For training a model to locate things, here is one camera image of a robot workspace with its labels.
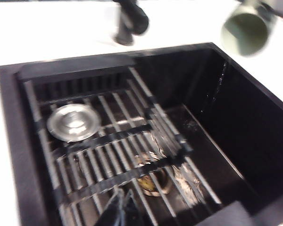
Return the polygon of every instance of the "metal sink rack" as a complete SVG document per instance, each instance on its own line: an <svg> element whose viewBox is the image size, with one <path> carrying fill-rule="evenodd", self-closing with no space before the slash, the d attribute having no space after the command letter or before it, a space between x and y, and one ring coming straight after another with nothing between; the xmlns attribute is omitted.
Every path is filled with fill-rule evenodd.
<svg viewBox="0 0 283 226"><path fill-rule="evenodd" d="M204 217L199 216L194 203L191 203L187 194L178 184L172 172L172 164L180 159L195 174L200 181L202 193L195 187L192 178L189 178L186 170L180 166L179 169L192 188L202 212L206 217L217 211L221 202L211 189L205 178L189 157L194 151L186 142L184 137L174 127L168 116L154 96L146 87L141 77L133 67L128 67L125 75L99 76L97 79L105 78L112 89L98 92L85 92L86 81L79 82L83 87L82 94L74 90L78 81L73 79L60 85L59 89L48 84L49 98L40 98L42 95L33 80L24 82L24 88L28 98L29 106L33 115L36 131L39 136L43 154L47 163L53 194L56 199L62 224L65 226L84 226L86 219L81 210L81 204L86 200L92 200L97 211L97 217L103 212L105 202L101 199L102 194L110 196L111 191L122 189L130 185L139 199L142 208L147 213L150 222L158 226L155 207L150 206L147 198L138 184L137 179L149 175L160 193L167 213L172 217L175 224L182 225L177 219L175 207L170 203L168 196L163 194L162 188L153 173L158 167L163 168L171 178L174 188L191 212L193 221L191 225L201 221ZM102 85L104 81L93 81L92 84ZM58 97L57 90L69 95ZM109 122L104 123L99 132L83 142L66 143L57 141L46 129L46 119L57 107L70 103L84 103L97 109L100 107L102 113ZM118 120L118 115L113 111L112 103L117 106L118 113L125 118ZM154 161L149 152L155 153L160 160ZM143 153L147 153L151 164L140 166L135 160L139 155L142 161Z"/></svg>

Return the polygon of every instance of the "faucet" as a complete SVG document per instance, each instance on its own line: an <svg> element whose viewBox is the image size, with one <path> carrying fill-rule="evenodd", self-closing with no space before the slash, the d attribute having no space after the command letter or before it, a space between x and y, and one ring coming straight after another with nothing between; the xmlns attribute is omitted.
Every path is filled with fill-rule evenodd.
<svg viewBox="0 0 283 226"><path fill-rule="evenodd" d="M144 11L136 5L136 0L113 0L121 6L118 33L115 41L121 45L133 45L133 34L143 34L149 25Z"/></svg>

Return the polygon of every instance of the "rack bar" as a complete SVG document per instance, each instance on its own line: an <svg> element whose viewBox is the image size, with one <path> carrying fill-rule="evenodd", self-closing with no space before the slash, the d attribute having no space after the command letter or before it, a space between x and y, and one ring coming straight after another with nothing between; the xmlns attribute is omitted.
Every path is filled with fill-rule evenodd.
<svg viewBox="0 0 283 226"><path fill-rule="evenodd" d="M79 162L81 163L83 174L85 175L87 184L89 186L93 185L94 181L93 181L93 179L91 177L91 174L90 174L90 171L88 169L87 162L86 162L86 159L85 159L85 157L83 155L83 152L79 152L77 156L78 156ZM101 214L103 212L103 207L102 207L102 205L100 203L100 199L99 199L98 195L94 194L92 196L92 199L94 201L94 204L95 204L95 206L97 208L98 213Z"/></svg>
<svg viewBox="0 0 283 226"><path fill-rule="evenodd" d="M69 194L69 193L72 192L72 188L71 188L71 184L70 184L67 172L66 172L66 168L65 168L65 164L64 164L64 159L59 159L57 161L57 164L58 164L58 168L60 170L61 176L62 176L62 180L64 182L64 186L65 186L66 192L67 192L67 194Z"/></svg>
<svg viewBox="0 0 283 226"><path fill-rule="evenodd" d="M123 114L125 115L125 118L127 119L127 121L129 122L131 127L135 127L135 123L131 120L130 114L127 110L127 108L125 107L123 101L121 100L120 96L117 93L113 93L113 97L115 98L115 100L117 101L117 104L119 105L119 107L121 108ZM145 144L142 136L140 134L136 135L138 141L141 143L141 145L143 146L144 150L147 150L147 145ZM161 154L159 153L158 149L154 146L153 142L151 142L150 140L148 140L148 143L150 144L150 146L152 147L152 150L156 153L156 155L159 158L162 158ZM145 160L143 159L142 155L141 155L141 151L139 151L139 155L143 160L143 163L145 164ZM147 152L147 155L150 157L151 161L154 161L153 157L149 154L149 152ZM187 206L190 208L193 216L195 217L196 220L199 221L195 211L192 209L192 204L191 202L188 200L188 198L186 197L184 191L180 188L180 186L178 185L176 179L174 178L174 175L171 171L170 167L165 167L167 174L169 175L169 177L171 178L173 184L175 185L176 189L178 190L178 192L180 193L180 195L182 196L183 200L185 201L185 203L187 204Z"/></svg>
<svg viewBox="0 0 283 226"><path fill-rule="evenodd" d="M72 97L65 97L65 98L57 98L57 99L53 99L53 100L46 100L46 101L40 101L40 103L38 104L39 106L43 107L43 106L49 106L52 104L64 104L67 101L75 101L75 100L81 100L84 98L91 98L91 97L96 97L98 95L106 95L107 91L105 92L87 92L89 94L85 94L85 95L77 95L77 96L72 96Z"/></svg>
<svg viewBox="0 0 283 226"><path fill-rule="evenodd" d="M67 101L67 104L73 104L73 101ZM53 104L50 106L52 110L55 110L57 108L56 104ZM80 155L80 157L78 156L78 159L80 161L80 159L84 159L85 160L85 157L84 155ZM84 166L84 172L87 173L86 176L86 181L87 181L87 184L90 186L92 184L94 184L94 181L93 179L91 178L91 174L88 172L88 168L87 168L87 163L83 160L83 166ZM71 167L71 171L73 172L73 175L74 175L74 178L75 178L75 183L76 183L76 188L79 190L83 187L82 185L82 182L81 182L81 179L80 179L80 176L79 176L79 173L78 173L78 167L76 166L75 162L74 162L74 154L71 153L70 155L68 155L68 161L69 161L69 164L70 164L70 167ZM97 194L94 194L92 196L92 199L96 205L96 208L97 208L97 211L99 214L101 214L103 212L103 207L100 203L100 199L98 197Z"/></svg>
<svg viewBox="0 0 283 226"><path fill-rule="evenodd" d="M144 98L142 97L142 95L140 94L140 92L138 91L138 89L135 87L135 85L133 84L133 82L128 80L128 83L129 83L129 85L131 86L132 91L135 93L135 95L136 95L136 96L138 97L138 99L140 100L141 104L144 105L143 107L144 107L144 108L147 108L148 105L146 104L146 101L144 100ZM127 92L127 95L128 95L129 98L131 99L131 101L132 101L132 103L133 103L134 106L138 106L138 105L139 105L138 102L137 102L137 100L136 100L135 97L131 94L130 91ZM142 113L142 112L140 112L140 110L141 110L141 107L140 107L140 106L137 107L136 110L139 111L139 113ZM162 126L161 123L163 123L163 119L161 119L161 118L158 117L158 116L160 116L160 113L156 113L156 114L155 114L155 117L157 118L157 121L156 121L156 122L160 124L160 128L161 128L161 129L160 129L160 132L161 132L164 136L169 137L171 140L173 139L173 142L172 142L171 144L172 144L172 146L173 146L174 148L176 148L176 147L179 148L179 146L176 145L177 142L174 142L174 138L173 138L174 136L170 135L170 132L169 132L169 133L166 132L166 130L167 130L167 125ZM166 142L166 144L167 144L168 148L170 149L170 151L172 152L172 149L169 147L168 142ZM194 191L196 197L202 202L202 204L205 206L205 208L208 210L208 212L209 212L209 213L212 213L211 208L206 204L206 201L204 200L204 198L202 197L202 195L200 194L200 192L198 191L198 189L195 187L195 185L189 180L189 178L187 177L187 174L186 174L186 173L183 173L183 175L184 175L184 177L186 178L186 180L189 182L189 184L190 184L190 185L193 185L193 186L192 186L192 189L193 189L193 191ZM209 186L208 183L206 182L206 180L204 179L204 177L199 178L199 180L202 182L202 184L203 184L204 186L205 186L205 185L206 185L206 186ZM207 187L205 187L205 188L206 188L206 190L207 190L208 192L210 192L210 191L212 192L212 191L213 191L212 189L207 189ZM213 199L217 197L216 195L214 195L214 194L215 194L214 192L213 192L212 194L211 194L211 193L209 193L209 194L211 195L211 197L212 197ZM214 201L215 201L217 204L220 204L220 203L221 203L219 199L217 199L217 200L214 199Z"/></svg>
<svg viewBox="0 0 283 226"><path fill-rule="evenodd" d="M98 182L102 181L104 178L103 178L103 176L102 176L102 174L100 172L100 167L99 167L99 165L98 165L98 163L96 161L95 155L94 155L93 151L90 148L87 149L87 155L88 155L88 157L89 157L89 159L91 161L91 165L93 166L93 170L94 170L94 173L95 173L95 175L97 177L97 181Z"/></svg>
<svg viewBox="0 0 283 226"><path fill-rule="evenodd" d="M34 88L33 88L33 82L32 81L27 81L24 83L24 88L27 94L28 102L33 114L33 120L35 123L39 123L42 121L41 113L39 110L37 98L35 96ZM40 138L43 154L45 157L45 161L48 167L48 171L50 174L51 178L51 183L53 189L58 189L60 186L60 182L58 180L58 174L54 165L54 160L51 158L50 155L50 147L46 135L46 130L45 128L38 128L38 135ZM63 225L68 226L68 221L66 218L66 206L64 204L61 204L59 207L59 213L61 215L61 220Z"/></svg>
<svg viewBox="0 0 283 226"><path fill-rule="evenodd" d="M84 226L85 223L84 223L84 221L82 219L82 215L80 214L80 210L78 208L78 204L72 203L70 205L70 208L71 208L71 212L72 212L72 214L74 216L75 224L77 226Z"/></svg>
<svg viewBox="0 0 283 226"><path fill-rule="evenodd" d="M88 104L89 106L92 107L91 102L89 101L89 99L84 99L84 102L85 102L86 104ZM105 135L105 132L104 132L103 130L100 130L99 135L100 135L100 136L104 136L104 135ZM117 150L117 153L120 153L120 152L121 152L119 146L115 146L115 148L116 148L116 150ZM112 149L108 149L108 154L109 154L109 153L112 154L112 156L114 155L114 152L112 151ZM120 166L118 165L118 163L117 163L116 160L115 160L115 161L112 161L112 164L113 164L113 166L114 166L114 168L115 168L117 174L119 174L119 173L122 172L121 169L120 169ZM137 180L136 180L136 179L133 179L133 180L132 180L132 183L133 183L133 186L134 186L134 188L135 188L137 194L139 195L139 198L140 198L141 201L142 201L142 204L143 204L143 206L144 206L144 209L146 210L146 212L147 212L147 214L148 214L148 216L149 216L149 218L150 218L152 224L153 224L154 226L158 226L158 222L157 222L157 220L156 220L156 218L155 218L155 216L154 216L154 214L153 214L153 212L152 212L152 210L151 210L151 208L150 208L150 206L149 206L149 204L148 204L148 202L147 202L147 200L146 200L146 198L145 198L145 196L144 196L144 194L143 194L143 192L142 192L142 190L141 190L141 188L140 188L140 186L138 185Z"/></svg>
<svg viewBox="0 0 283 226"><path fill-rule="evenodd" d="M140 78L139 74L137 73L137 71L134 68L129 68L132 75L135 77L135 79L138 81L138 83L140 84L141 88L143 89L143 91L145 92L145 94L148 97L152 97L152 93L149 91L149 89L146 87L145 83L142 81L142 79ZM131 86L132 90L134 91L134 93L138 96L138 98L141 98L141 102L143 104L145 104L144 107L147 107L147 104L145 102L145 100L143 99L142 95L139 93L139 91L137 90L137 88L135 87L135 85L133 84L132 81L128 81L129 85ZM172 133L170 133L170 130L174 133L174 134L179 134L178 130L174 127L174 125L172 124L172 122L168 119L167 115L164 113L164 111L161 109L161 107L158 104L154 104L154 107L156 108L156 110L158 111L159 117L162 117L165 122L163 122L164 120L162 120L162 122L160 122L162 124L162 127L166 130L167 135L172 139ZM210 194L210 196L212 197L212 199L214 200L215 203L217 204L222 204L220 199L218 198L218 196L215 194L215 192L213 191L213 189L209 186L209 184L207 183L207 181L204 179L204 177L202 176L202 174L199 172L199 170L196 168L195 165L190 165L191 168L192 166L194 167L194 169L196 169L195 174L197 175L197 177L199 178L199 180L202 182L203 186L205 187L205 189L208 191L208 193Z"/></svg>
<svg viewBox="0 0 283 226"><path fill-rule="evenodd" d="M106 113L107 113L107 115L108 115L110 121L112 122L112 124L114 124L116 131L120 131L120 128L119 128L119 126L116 124L116 120L115 120L115 118L114 118L114 115L113 115L113 113L112 113L110 107L108 106L108 104L107 104L105 98L104 98L103 96L98 96L98 98L99 98L100 102L102 103L102 105L103 105L103 107L104 107L104 109L105 109L105 111L106 111ZM124 146L125 146L126 152L128 153L129 156L131 156L130 159L131 159L131 161L132 161L132 164L134 165L134 167L137 167L138 165L137 165L137 162L135 161L135 159L133 158L134 155L133 155L133 152L132 152L131 148L129 147L128 144L126 144L126 140L122 140L122 141L124 141ZM161 186L160 186L160 184L158 183L158 181L157 181L157 179L156 179L156 176L155 176L153 173L149 173L149 175L150 175L150 177L151 177L151 179L152 179L154 185L156 186L156 188L157 188L157 190L158 190L158 192L159 192L161 198L162 198L163 201L165 202L165 205L167 206L167 208L168 208L168 210L169 210L171 216L174 218L176 224L177 224L177 225L180 225L180 223L179 223L178 220L177 220L176 213L175 213L174 209L172 208L170 202L169 202L168 199L166 198L165 194L163 194L162 189L161 189Z"/></svg>
<svg viewBox="0 0 283 226"><path fill-rule="evenodd" d="M92 107L92 104L91 104L91 102L90 102L89 99L86 99L86 98L85 98L85 99L84 99L84 102L85 102L87 105L89 105L90 107ZM101 128L101 129L98 131L98 134L99 134L100 137L106 135L106 133L105 133L105 131L103 130L103 128ZM121 170L121 167L120 167L120 165L119 165L119 163L118 163L117 157L116 157L114 151L112 150L112 148L110 147L110 144L104 145L104 147L107 149L108 156L109 156L109 158L111 159L112 163L113 163L114 166L115 166L116 173L117 173L117 174L122 173L122 170Z"/></svg>

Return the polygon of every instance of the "black sink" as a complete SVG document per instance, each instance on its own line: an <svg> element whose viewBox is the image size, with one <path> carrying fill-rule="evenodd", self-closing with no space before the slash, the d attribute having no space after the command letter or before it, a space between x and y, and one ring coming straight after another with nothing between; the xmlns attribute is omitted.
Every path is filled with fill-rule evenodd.
<svg viewBox="0 0 283 226"><path fill-rule="evenodd" d="M190 158L222 203L215 211L228 206L212 217L238 201L250 221L281 223L283 103L214 44L205 43L0 66L22 224L61 225L58 205L63 201L52 189L25 84L33 82L45 106L63 101L56 85L61 81L78 79L82 92L82 79L113 74L119 85L128 67L152 92L147 101L163 108L193 148ZM108 89L112 82L106 82ZM79 91L71 92L68 96L78 99Z"/></svg>

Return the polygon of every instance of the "white countertop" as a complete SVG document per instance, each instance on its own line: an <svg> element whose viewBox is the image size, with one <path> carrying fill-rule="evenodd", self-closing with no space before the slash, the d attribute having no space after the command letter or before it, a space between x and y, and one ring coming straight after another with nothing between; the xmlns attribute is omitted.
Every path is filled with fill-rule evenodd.
<svg viewBox="0 0 283 226"><path fill-rule="evenodd" d="M130 47L113 42L114 2L0 3L0 65L213 42L239 3L234 0L140 1L150 19L147 32ZM230 55L283 101L283 19L267 46L250 57ZM0 102L0 225L17 226L17 198Z"/></svg>

